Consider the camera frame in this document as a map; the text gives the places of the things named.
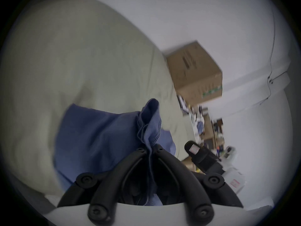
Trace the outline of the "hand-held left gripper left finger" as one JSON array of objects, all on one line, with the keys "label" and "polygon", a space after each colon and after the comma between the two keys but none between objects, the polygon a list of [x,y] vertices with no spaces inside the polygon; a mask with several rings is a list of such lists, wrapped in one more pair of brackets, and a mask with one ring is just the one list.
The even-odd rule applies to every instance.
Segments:
[{"label": "hand-held left gripper left finger", "polygon": [[68,188],[58,208],[88,204],[87,217],[97,226],[112,225],[117,203],[142,206],[148,203],[148,151],[144,148],[126,156],[114,169],[82,173]]}]

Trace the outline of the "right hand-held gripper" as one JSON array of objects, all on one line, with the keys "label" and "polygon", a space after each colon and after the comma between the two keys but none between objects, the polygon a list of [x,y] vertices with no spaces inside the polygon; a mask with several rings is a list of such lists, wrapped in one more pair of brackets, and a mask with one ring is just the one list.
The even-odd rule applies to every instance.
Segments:
[{"label": "right hand-held gripper", "polygon": [[228,146],[219,158],[204,146],[188,141],[184,146],[195,166],[204,174],[217,173],[224,177],[225,182],[238,194],[245,186],[245,176],[233,165],[237,151]]}]

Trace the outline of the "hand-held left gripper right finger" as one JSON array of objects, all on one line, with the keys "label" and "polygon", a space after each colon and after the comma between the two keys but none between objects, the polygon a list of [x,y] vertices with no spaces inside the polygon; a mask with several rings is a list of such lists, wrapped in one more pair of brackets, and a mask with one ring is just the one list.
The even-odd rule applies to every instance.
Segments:
[{"label": "hand-held left gripper right finger", "polygon": [[159,144],[154,146],[152,159],[156,194],[163,205],[183,202],[188,225],[208,225],[216,214],[213,204],[243,209],[222,175],[192,172]]}]

